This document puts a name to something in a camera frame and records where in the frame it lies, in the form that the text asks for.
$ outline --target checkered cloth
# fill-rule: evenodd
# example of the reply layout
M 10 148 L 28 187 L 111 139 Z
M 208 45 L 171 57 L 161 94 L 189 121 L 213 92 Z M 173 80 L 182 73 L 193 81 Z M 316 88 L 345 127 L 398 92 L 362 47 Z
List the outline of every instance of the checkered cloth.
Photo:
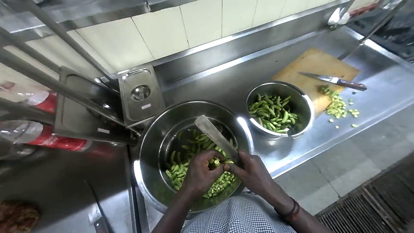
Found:
M 191 219 L 182 233 L 296 233 L 261 197 L 240 194 Z

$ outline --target chef's knife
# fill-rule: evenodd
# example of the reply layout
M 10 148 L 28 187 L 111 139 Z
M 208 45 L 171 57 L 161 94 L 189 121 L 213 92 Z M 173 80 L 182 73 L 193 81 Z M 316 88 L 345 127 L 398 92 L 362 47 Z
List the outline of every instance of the chef's knife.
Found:
M 96 197 L 95 191 L 93 190 L 91 184 L 88 181 L 84 181 L 90 190 L 90 196 L 93 196 L 93 203 L 90 206 L 88 217 L 89 223 L 91 223 L 96 230 L 96 233 L 109 233 L 108 225 L 106 224 L 106 218 L 102 216 L 101 210 L 98 206 L 98 199 Z
M 226 138 L 205 115 L 199 116 L 194 123 L 205 135 L 207 135 L 207 137 L 217 144 L 236 165 L 240 165 L 240 157 L 236 149 L 230 145 Z
M 319 80 L 334 83 L 338 86 L 349 87 L 349 88 L 360 90 L 360 91 L 365 91 L 367 89 L 367 87 L 362 83 L 350 82 L 350 81 L 343 80 L 343 79 L 341 79 L 339 77 L 335 77 L 335 76 L 317 75 L 317 74 L 306 73 L 306 72 L 298 72 L 298 74 L 304 75 L 306 77 L 316 78 L 316 79 L 319 79 Z

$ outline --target red thread bracelet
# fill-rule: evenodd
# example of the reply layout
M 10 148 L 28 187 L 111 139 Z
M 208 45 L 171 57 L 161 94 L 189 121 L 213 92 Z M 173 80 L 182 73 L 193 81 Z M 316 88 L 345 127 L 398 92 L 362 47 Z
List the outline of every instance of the red thread bracelet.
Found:
M 299 214 L 299 210 L 301 208 L 299 206 L 299 203 L 297 201 L 295 201 L 295 199 L 292 198 L 292 201 L 293 201 L 293 208 L 292 208 L 292 210 L 288 214 L 279 214 L 279 216 L 281 218 L 283 218 L 284 220 L 286 220 L 286 221 L 294 221 L 294 220 L 296 220 L 297 217 L 298 217 L 298 214 Z

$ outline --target label sticker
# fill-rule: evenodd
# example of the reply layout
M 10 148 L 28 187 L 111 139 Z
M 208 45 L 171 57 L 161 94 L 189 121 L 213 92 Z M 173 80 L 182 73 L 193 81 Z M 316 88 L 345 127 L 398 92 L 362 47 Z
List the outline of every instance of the label sticker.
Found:
M 98 132 L 102 132 L 102 133 L 110 133 L 110 131 L 109 131 L 109 130 L 107 130 L 107 129 L 101 129 L 101 128 L 98 128 Z
M 146 109 L 146 108 L 149 108 L 149 107 L 151 107 L 151 104 L 146 104 L 146 105 L 142 106 L 141 109 Z

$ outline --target metal grate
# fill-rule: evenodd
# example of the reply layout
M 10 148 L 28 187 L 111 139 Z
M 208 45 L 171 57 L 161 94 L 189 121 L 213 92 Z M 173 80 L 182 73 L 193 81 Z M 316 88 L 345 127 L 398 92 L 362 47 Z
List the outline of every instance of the metal grate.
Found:
M 406 231 L 414 220 L 413 167 L 414 153 L 316 217 L 336 233 Z

